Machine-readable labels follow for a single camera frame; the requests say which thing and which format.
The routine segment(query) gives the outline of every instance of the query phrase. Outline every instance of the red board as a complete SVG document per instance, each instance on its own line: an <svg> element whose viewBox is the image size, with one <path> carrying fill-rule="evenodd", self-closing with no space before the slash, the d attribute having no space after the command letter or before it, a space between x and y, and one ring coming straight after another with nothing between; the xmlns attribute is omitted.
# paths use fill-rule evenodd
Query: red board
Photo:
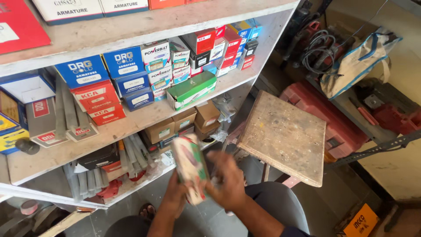
<svg viewBox="0 0 421 237"><path fill-rule="evenodd" d="M3 0L0 19L0 54L51 44L23 0Z"/></svg>

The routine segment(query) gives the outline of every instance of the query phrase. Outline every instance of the wooden plank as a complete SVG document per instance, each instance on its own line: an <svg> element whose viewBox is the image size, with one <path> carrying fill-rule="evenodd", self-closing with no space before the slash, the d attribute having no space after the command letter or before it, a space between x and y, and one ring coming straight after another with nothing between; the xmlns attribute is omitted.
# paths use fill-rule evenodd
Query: wooden plank
<svg viewBox="0 0 421 237"><path fill-rule="evenodd" d="M20 185L48 171L56 169L77 158L96 151L106 145L112 144L135 132L154 125L157 122L181 113L195 105L220 95L247 81L257 77L257 73L248 68L235 69L227 75L218 78L215 90L198 100L196 103L180 111L174 111L169 103L159 101L134 112L126 108L127 118L99 126L99 135L78 143L72 141L51 147L41 148L35 155L15 152L7 156L10 181L13 185Z"/></svg>
<svg viewBox="0 0 421 237"><path fill-rule="evenodd" d="M311 186L321 187L326 122L260 91L237 147Z"/></svg>
<svg viewBox="0 0 421 237"><path fill-rule="evenodd" d="M44 25L52 45L1 55L0 76L293 9L297 4L297 0L212 0L64 25Z"/></svg>
<svg viewBox="0 0 421 237"><path fill-rule="evenodd" d="M58 222L55 226L51 227L46 232L42 233L39 237L54 237L54 236L62 233L67 228L71 227L76 222L82 220L83 218L85 218L89 215L91 215L90 212L87 212L87 213L72 212L70 215L68 215L62 221Z"/></svg>

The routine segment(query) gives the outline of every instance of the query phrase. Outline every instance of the orange ingco box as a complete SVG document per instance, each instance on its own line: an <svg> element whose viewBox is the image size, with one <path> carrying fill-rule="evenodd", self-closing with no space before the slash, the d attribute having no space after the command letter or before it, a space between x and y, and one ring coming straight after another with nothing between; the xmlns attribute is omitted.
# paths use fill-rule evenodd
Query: orange ingco box
<svg viewBox="0 0 421 237"><path fill-rule="evenodd" d="M148 0L148 2L150 10L175 7L185 4L185 0Z"/></svg>

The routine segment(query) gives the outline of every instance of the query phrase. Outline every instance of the shelf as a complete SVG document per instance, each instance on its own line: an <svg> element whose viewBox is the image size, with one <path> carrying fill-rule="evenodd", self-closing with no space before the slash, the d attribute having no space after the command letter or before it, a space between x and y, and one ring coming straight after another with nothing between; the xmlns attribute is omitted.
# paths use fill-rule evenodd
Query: shelf
<svg viewBox="0 0 421 237"><path fill-rule="evenodd" d="M218 78L216 88L213 92L183 110L174 111L166 100L153 103L134 112L129 112L125 108L127 113L126 118L99 126L100 134L95 137L78 143L69 141L48 149L41 148L37 154L32 156L20 151L7 155L10 181L13 185L25 183L39 175L192 108L256 77L257 73L252 68L246 70L234 69L227 75Z"/></svg>
<svg viewBox="0 0 421 237"><path fill-rule="evenodd" d="M212 0L160 10L47 26L52 44L0 55L0 76L294 9L297 0Z"/></svg>

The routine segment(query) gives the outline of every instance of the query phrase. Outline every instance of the wire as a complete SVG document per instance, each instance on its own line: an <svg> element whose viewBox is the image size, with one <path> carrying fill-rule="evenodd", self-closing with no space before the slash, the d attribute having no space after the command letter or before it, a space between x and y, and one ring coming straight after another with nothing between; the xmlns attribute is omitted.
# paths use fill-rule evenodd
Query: wire
<svg viewBox="0 0 421 237"><path fill-rule="evenodd" d="M375 16L378 15L378 13L380 12L380 10L384 7L384 5L387 3L388 0L386 0L383 5L381 5L381 7L377 10L377 13L367 22L365 22L354 34L352 34L348 39L346 39L341 45L339 45L337 48L341 47L342 45L344 45L350 38L354 37L355 34L357 34L367 23L369 23L371 20L374 19Z"/></svg>

